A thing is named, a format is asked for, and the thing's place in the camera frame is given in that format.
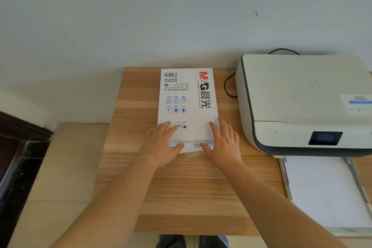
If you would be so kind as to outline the person's left hand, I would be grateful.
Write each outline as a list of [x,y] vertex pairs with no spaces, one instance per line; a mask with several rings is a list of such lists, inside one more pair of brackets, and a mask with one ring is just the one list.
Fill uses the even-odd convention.
[[156,125],[147,131],[140,149],[140,156],[150,160],[156,169],[162,168],[172,161],[177,155],[171,154],[170,139],[178,127],[171,127],[167,121]]

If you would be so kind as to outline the person's right hand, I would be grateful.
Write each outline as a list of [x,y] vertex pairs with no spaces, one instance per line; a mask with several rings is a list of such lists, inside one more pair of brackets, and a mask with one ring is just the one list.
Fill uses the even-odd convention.
[[240,149],[234,149],[233,132],[235,132],[229,125],[229,141],[218,140],[217,135],[220,134],[220,127],[214,122],[210,121],[209,126],[213,134],[213,158],[209,158],[215,166],[225,172],[231,170],[233,166],[242,164]]

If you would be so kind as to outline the white paper ream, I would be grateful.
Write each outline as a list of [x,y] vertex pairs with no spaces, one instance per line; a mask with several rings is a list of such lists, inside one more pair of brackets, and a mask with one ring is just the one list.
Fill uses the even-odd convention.
[[213,149],[209,122],[219,122],[212,68],[161,69],[157,123],[168,121],[178,128],[170,138],[171,148],[184,143],[183,152],[195,152],[206,143]]

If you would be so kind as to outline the person's right forearm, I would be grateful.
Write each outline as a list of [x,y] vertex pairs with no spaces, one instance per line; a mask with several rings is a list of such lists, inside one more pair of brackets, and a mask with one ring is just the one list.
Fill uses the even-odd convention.
[[216,163],[268,248],[348,248],[241,161]]

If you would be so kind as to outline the person's left forearm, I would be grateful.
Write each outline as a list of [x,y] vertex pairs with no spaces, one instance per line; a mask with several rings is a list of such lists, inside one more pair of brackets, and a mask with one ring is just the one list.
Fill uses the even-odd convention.
[[124,248],[158,164],[141,155],[80,213],[50,248]]

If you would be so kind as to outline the white printer with dark trim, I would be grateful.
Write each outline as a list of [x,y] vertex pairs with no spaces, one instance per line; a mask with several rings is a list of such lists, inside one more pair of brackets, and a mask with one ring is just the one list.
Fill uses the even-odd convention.
[[372,155],[372,117],[350,116],[339,94],[372,94],[357,56],[244,54],[235,74],[243,132],[272,156]]

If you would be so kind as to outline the white and blue sticker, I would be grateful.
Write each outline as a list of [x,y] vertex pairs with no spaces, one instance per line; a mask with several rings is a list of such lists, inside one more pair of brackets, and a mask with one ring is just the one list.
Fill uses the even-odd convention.
[[350,116],[372,117],[372,94],[339,94]]

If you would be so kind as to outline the dark brown door frame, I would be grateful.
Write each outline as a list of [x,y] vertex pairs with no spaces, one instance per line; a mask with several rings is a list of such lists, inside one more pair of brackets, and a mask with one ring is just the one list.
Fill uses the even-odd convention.
[[0,248],[7,248],[54,132],[0,111]]

